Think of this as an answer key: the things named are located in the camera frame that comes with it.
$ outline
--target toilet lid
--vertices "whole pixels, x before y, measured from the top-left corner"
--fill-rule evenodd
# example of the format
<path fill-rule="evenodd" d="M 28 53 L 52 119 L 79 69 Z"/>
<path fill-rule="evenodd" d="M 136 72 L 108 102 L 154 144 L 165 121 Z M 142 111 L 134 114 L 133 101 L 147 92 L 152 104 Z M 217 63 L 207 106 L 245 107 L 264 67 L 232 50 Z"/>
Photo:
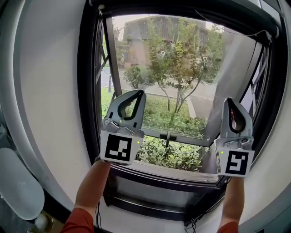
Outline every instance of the toilet lid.
<path fill-rule="evenodd" d="M 9 148 L 0 149 L 0 194 L 25 220 L 35 219 L 45 203 L 41 185 Z"/>

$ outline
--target building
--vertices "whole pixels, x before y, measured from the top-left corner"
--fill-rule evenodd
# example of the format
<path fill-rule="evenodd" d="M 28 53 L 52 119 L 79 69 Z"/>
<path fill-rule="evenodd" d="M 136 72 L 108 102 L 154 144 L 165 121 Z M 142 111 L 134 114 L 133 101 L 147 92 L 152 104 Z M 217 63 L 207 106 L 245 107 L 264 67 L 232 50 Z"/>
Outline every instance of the building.
<path fill-rule="evenodd" d="M 149 39 L 148 23 L 151 21 L 154 24 L 156 33 L 160 34 L 163 41 L 168 43 L 174 43 L 179 39 L 179 32 L 177 30 L 179 17 L 175 16 L 149 16 L 142 19 L 137 19 L 125 23 L 123 41 L 127 42 L 128 51 L 124 58 L 124 68 L 130 68 L 136 65 L 150 64 L 148 56 L 148 48 L 145 41 Z M 207 42 L 208 35 L 206 30 L 206 22 L 201 20 L 194 20 L 196 24 L 196 30 L 199 30 L 198 46 L 203 46 Z"/>

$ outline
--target human arm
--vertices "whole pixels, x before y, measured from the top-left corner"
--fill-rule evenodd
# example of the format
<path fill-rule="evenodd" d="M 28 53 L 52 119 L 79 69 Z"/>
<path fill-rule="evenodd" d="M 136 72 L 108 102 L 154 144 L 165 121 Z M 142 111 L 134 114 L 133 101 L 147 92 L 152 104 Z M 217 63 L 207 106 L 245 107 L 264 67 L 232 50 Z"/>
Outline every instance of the human arm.
<path fill-rule="evenodd" d="M 92 217 L 103 194 L 111 163 L 96 161 L 82 181 L 74 208 L 86 210 Z"/>
<path fill-rule="evenodd" d="M 83 179 L 76 197 L 72 213 L 60 233 L 93 233 L 95 208 L 100 201 L 110 163 L 96 161 Z"/>
<path fill-rule="evenodd" d="M 227 184 L 219 228 L 227 223 L 239 223 L 245 204 L 244 180 L 232 177 Z"/>

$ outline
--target window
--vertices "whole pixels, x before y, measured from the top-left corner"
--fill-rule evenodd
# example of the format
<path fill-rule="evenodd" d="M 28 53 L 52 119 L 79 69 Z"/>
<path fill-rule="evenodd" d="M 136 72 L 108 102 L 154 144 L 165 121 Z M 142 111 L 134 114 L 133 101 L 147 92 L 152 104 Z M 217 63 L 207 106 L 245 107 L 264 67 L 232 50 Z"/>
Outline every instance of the window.
<path fill-rule="evenodd" d="M 115 88 L 121 93 L 141 88 L 147 95 L 142 125 L 146 136 L 136 157 L 140 162 L 130 167 L 146 172 L 149 167 L 140 165 L 149 163 L 216 173 L 214 148 L 208 147 L 219 134 L 222 103 L 228 96 L 240 100 L 244 95 L 261 44 L 185 17 L 122 15 L 113 17 L 111 25 Z M 108 67 L 101 73 L 102 117 L 112 99 L 106 87 L 109 73 Z M 133 106 L 125 110 L 128 115 Z"/>
<path fill-rule="evenodd" d="M 150 15 L 132 15 L 139 12 Z M 78 98 L 91 161 L 100 149 L 100 110 L 104 115 L 112 98 L 133 88 L 147 94 L 145 146 L 132 165 L 111 166 L 106 204 L 158 218 L 198 218 L 216 206 L 225 188 L 213 145 L 224 99 L 241 101 L 253 116 L 256 154 L 268 137 L 286 79 L 284 25 L 277 27 L 252 3 L 236 1 L 116 2 L 85 7 L 84 15 Z M 103 72 L 102 58 L 108 59 Z"/>

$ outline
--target orange sleeve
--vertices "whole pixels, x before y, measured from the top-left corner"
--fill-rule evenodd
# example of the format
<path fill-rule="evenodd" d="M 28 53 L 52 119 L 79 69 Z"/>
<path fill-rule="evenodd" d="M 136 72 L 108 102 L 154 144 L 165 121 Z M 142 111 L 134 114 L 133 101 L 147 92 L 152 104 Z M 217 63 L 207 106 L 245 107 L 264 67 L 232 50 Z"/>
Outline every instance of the orange sleeve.
<path fill-rule="evenodd" d="M 60 233 L 94 233 L 93 218 L 86 210 L 74 208 Z"/>
<path fill-rule="evenodd" d="M 238 223 L 227 223 L 219 228 L 217 233 L 238 233 Z"/>

